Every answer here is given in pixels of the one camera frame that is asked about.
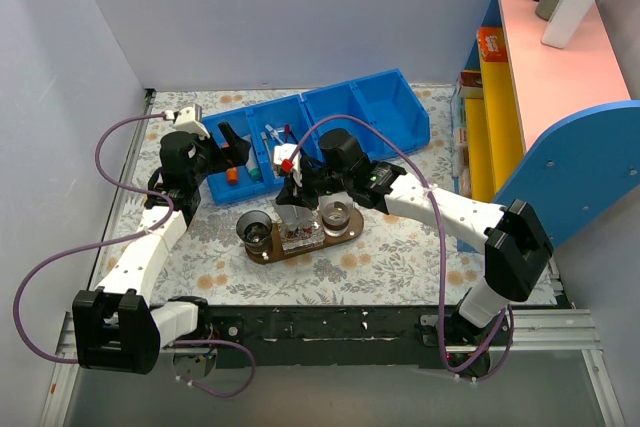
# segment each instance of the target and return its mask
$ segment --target pink shelf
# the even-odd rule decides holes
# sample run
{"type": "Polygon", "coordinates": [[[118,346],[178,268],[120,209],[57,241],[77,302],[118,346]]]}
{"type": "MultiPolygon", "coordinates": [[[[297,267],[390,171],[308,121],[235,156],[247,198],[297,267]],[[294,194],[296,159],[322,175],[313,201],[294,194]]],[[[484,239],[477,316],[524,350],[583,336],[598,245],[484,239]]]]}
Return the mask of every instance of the pink shelf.
{"type": "Polygon", "coordinates": [[[547,22],[532,0],[499,0],[525,151],[547,128],[600,104],[629,100],[594,5],[565,49],[540,42],[547,22]]]}

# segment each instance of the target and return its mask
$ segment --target blue plastic bin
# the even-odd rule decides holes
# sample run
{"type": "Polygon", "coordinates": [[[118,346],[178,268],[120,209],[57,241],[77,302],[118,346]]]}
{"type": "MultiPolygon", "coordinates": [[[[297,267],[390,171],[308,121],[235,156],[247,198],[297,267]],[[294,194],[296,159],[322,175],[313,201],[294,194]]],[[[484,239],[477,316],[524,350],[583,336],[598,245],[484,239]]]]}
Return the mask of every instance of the blue plastic bin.
{"type": "MultiPolygon", "coordinates": [[[[399,71],[365,77],[352,82],[354,92],[366,106],[371,125],[396,144],[403,152],[411,152],[429,143],[429,116],[399,71]]],[[[376,152],[380,158],[395,153],[377,137],[376,152]]]]}
{"type": "MultiPolygon", "coordinates": [[[[269,153],[260,136],[261,132],[265,132],[265,124],[280,131],[285,124],[289,124],[295,137],[300,140],[315,122],[333,114],[348,114],[363,120],[404,152],[411,152],[429,143],[429,117],[398,70],[312,90],[302,97],[294,95],[212,115],[205,117],[203,123],[219,144],[224,142],[218,130],[220,122],[229,122],[240,136],[251,134],[251,143],[262,174],[262,180],[255,182],[245,167],[239,167],[237,185],[227,184],[224,173],[209,176],[207,182],[214,202],[238,202],[282,188],[284,181],[274,175],[269,153]]],[[[323,133],[340,127],[358,139],[371,159],[381,160],[395,155],[374,134],[348,120],[337,120],[320,127],[305,143],[305,152],[322,160],[318,139],[323,133]]],[[[273,152],[276,142],[269,136],[267,138],[269,149],[273,152]]]]}

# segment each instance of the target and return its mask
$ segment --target brown oval tray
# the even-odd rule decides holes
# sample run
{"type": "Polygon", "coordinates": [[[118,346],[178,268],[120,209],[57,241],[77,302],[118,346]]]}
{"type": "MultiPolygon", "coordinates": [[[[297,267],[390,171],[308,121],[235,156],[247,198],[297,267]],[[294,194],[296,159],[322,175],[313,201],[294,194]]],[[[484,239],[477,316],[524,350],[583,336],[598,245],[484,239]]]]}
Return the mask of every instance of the brown oval tray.
{"type": "Polygon", "coordinates": [[[277,226],[274,226],[273,230],[271,231],[273,249],[271,250],[271,252],[269,252],[269,256],[267,258],[264,258],[261,255],[252,254],[248,250],[245,250],[249,258],[254,262],[258,264],[272,264],[273,262],[290,259],[291,257],[296,257],[297,255],[306,254],[315,250],[326,249],[327,247],[331,247],[333,245],[344,244],[345,242],[349,242],[350,240],[357,239],[360,234],[362,234],[363,229],[364,218],[362,217],[362,213],[358,209],[354,209],[353,213],[351,214],[351,219],[349,220],[349,227],[347,228],[347,231],[340,237],[329,237],[328,235],[325,235],[324,242],[320,245],[314,245],[307,249],[300,249],[296,250],[295,252],[285,254],[282,250],[282,240],[280,239],[280,233],[278,232],[277,226]]]}

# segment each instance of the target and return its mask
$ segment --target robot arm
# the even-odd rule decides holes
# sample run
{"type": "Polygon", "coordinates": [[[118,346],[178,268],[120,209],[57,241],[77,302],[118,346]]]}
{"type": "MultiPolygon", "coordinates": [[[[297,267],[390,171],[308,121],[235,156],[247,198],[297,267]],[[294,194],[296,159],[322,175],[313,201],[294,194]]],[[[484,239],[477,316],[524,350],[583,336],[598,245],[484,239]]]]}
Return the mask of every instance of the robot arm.
{"type": "Polygon", "coordinates": [[[437,187],[427,189],[401,167],[370,161],[344,129],[324,134],[319,147],[326,163],[306,156],[294,159],[289,164],[293,172],[276,199],[279,204],[315,208],[319,196],[346,191],[362,207],[436,227],[433,205],[427,198],[431,190],[446,232],[484,253],[484,278],[447,319],[448,337],[476,337],[510,302],[529,298],[553,254],[529,204],[516,200],[507,208],[437,187]]]}
{"type": "Polygon", "coordinates": [[[200,204],[200,184],[208,175],[244,165],[249,156],[251,144],[227,123],[218,125],[228,144],[220,148],[200,122],[201,115],[196,104],[165,112],[177,131],[161,139],[161,167],[148,189],[171,198],[171,217],[151,230],[169,206],[159,197],[148,197],[138,227],[148,235],[127,246],[95,290],[80,291],[73,301],[78,361],[83,367],[146,374],[160,349],[178,337],[211,335],[204,299],[179,297],[149,309],[160,269],[200,204]]]}

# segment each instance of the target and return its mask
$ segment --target table surface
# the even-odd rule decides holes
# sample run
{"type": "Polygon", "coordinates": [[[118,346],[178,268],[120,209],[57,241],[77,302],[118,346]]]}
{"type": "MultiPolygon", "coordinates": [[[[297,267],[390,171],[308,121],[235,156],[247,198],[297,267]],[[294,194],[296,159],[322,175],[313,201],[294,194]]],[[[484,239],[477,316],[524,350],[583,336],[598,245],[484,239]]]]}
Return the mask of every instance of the table surface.
{"type": "Polygon", "coordinates": [[[556,122],[589,107],[629,100],[594,5],[564,49],[540,42],[547,22],[532,0],[499,0],[525,151],[556,122]]]}
{"type": "MultiPolygon", "coordinates": [[[[451,164],[452,87],[413,85],[431,122],[431,142],[411,155],[426,177],[453,190],[451,164]]],[[[273,100],[302,90],[159,92],[154,113],[197,102],[206,115],[273,100]]],[[[143,187],[159,165],[160,138],[171,131],[169,123],[151,120],[133,174],[133,184],[143,187]]],[[[154,287],[151,301],[164,302],[176,295],[197,295],[209,303],[227,305],[295,304],[436,304],[439,253],[434,229],[416,221],[363,210],[365,230],[352,242],[304,254],[269,265],[247,257],[236,236],[240,215],[253,209],[275,217],[271,200],[276,193],[236,204],[214,205],[203,183],[202,202],[187,233],[175,245],[154,287]]],[[[119,215],[116,234],[133,232],[143,210],[142,196],[128,194],[119,215]]],[[[101,279],[113,268],[125,245],[111,247],[97,274],[101,279]]],[[[483,275],[483,259],[462,253],[447,238],[447,303],[457,303],[483,275]]],[[[547,273],[528,303],[555,304],[547,273]]]]}

